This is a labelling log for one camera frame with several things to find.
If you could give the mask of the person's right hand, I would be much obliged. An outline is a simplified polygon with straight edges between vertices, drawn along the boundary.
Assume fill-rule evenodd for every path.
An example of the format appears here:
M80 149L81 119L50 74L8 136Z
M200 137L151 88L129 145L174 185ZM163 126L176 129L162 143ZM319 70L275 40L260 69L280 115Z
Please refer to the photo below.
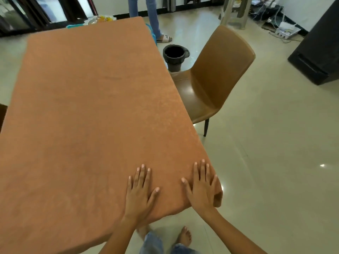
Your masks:
M210 165L206 162L206 185L200 182L200 163L193 165L193 203L191 206L199 214L205 217L214 209L214 195L211 193L211 182L213 180Z

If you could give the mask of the black framed glass door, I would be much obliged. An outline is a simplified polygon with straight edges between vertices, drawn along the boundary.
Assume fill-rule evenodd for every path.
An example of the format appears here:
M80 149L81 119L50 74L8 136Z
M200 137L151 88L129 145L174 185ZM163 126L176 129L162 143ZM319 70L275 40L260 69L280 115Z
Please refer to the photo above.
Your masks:
M82 25L97 15L93 0L0 0L0 38Z

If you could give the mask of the person's left forearm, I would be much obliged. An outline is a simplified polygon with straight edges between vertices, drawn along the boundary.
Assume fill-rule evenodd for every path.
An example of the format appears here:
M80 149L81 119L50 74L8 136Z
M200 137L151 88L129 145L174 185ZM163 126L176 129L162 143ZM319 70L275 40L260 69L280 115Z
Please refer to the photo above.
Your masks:
M98 254L125 254L130 239L139 223L137 218L123 217Z

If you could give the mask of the orange tablecloth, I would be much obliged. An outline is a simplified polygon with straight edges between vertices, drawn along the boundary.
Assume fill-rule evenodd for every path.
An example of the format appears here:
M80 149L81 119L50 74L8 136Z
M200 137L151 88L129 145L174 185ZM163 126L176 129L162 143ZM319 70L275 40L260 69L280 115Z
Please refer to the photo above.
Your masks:
M152 223L190 207L209 161L141 17L31 34L0 133L0 254L78 254L108 240L142 164Z

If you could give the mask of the beige plastic stool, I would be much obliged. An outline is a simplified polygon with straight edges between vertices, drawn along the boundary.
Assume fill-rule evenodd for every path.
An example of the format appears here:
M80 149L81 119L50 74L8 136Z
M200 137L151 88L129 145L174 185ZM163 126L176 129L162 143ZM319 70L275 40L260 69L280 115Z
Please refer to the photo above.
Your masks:
M236 0L225 0L219 14L220 25L238 25L240 30L244 30L252 0L241 0L239 7L234 7Z

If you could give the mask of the blue plastic bag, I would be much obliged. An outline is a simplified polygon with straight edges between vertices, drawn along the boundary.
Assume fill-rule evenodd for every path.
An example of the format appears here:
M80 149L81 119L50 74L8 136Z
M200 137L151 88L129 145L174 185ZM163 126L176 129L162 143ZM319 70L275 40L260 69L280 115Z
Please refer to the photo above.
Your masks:
M148 29L149 29L149 31L150 31L150 34L151 34L151 36L152 36L152 38L153 38L153 40L154 40L154 42L155 42L155 45L158 46L158 44L157 44L157 38L156 38L156 36L155 36L155 34L154 34L154 31L153 31L151 25L149 25L149 24L146 23L146 26L148 27Z

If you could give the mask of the white power strip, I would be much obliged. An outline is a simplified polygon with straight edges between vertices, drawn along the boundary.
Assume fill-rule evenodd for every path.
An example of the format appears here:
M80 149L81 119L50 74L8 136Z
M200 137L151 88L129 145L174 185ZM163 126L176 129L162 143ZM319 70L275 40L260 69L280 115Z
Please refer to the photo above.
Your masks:
M258 5L264 5L268 8L274 8L279 3L279 0L252 0L251 5L258 6Z

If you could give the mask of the person's right forearm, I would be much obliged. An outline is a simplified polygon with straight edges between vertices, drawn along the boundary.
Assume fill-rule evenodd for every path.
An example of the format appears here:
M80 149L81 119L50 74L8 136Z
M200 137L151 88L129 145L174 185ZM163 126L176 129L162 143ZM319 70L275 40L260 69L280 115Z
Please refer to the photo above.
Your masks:
M231 254L268 254L228 222L214 207L194 209Z

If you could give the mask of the brown leather chair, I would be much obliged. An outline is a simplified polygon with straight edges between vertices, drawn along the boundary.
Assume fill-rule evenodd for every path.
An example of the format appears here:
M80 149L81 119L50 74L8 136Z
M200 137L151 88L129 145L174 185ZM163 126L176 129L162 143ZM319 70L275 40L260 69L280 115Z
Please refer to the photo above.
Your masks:
M210 118L220 111L255 58L247 41L219 25L192 68L171 73L192 123L204 122L204 137Z

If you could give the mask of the person's foot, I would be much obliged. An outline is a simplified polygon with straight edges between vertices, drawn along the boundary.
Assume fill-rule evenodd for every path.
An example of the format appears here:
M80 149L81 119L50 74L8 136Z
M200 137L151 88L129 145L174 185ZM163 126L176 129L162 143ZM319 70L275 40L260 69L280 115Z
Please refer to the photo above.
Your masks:
M192 243L192 234L190 230L184 226L181 229L181 232L178 235L178 238L176 240L176 244L183 245L185 247L189 247Z
M151 228L150 225L145 225L141 226L136 229L136 232L138 236L142 239L143 242L145 242L146 236L150 233L153 232L153 229Z

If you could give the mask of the person's left hand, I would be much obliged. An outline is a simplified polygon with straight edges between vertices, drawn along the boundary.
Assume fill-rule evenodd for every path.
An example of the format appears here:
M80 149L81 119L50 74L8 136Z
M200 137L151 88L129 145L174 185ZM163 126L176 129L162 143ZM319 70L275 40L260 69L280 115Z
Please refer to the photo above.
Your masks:
M146 167L146 179L144 184L144 190L139 189L139 173L141 166L137 168L135 175L133 176L133 193L128 196L128 186L126 192L125 212L123 217L137 218L139 222L146 219L151 209L147 208L147 201L155 189L151 189L151 168Z

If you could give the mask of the black cabinet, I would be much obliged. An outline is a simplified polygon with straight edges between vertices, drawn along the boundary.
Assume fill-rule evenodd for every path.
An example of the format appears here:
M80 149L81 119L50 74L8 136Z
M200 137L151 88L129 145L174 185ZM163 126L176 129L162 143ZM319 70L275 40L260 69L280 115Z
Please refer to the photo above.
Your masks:
M339 80L339 0L303 0L308 31L288 62L314 85Z

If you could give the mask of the person's left foot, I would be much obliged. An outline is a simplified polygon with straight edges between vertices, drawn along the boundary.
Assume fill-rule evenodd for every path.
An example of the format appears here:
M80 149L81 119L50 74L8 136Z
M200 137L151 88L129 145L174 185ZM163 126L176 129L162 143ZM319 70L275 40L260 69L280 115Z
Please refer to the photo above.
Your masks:
M151 228L150 225L145 225L141 226L136 229L136 232L138 236L142 239L143 242L145 242L146 236L150 233L153 232L153 229Z

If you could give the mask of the white electrical box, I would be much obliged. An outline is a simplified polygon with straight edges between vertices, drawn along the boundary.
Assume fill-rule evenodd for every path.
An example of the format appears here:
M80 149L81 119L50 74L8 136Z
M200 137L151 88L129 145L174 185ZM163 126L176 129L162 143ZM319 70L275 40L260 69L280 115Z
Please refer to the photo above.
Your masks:
M280 39L287 40L298 34L300 31L301 29L297 27L296 24L290 24L282 21L274 32L274 35Z

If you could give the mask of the person's blue jeans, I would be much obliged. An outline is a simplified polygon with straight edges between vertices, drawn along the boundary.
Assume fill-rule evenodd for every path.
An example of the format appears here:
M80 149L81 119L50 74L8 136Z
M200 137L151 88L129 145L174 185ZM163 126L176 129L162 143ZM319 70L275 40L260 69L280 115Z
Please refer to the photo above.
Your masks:
M163 242L153 231L145 236L139 254L164 254ZM185 246L182 243L175 243L170 254L201 254L200 252Z

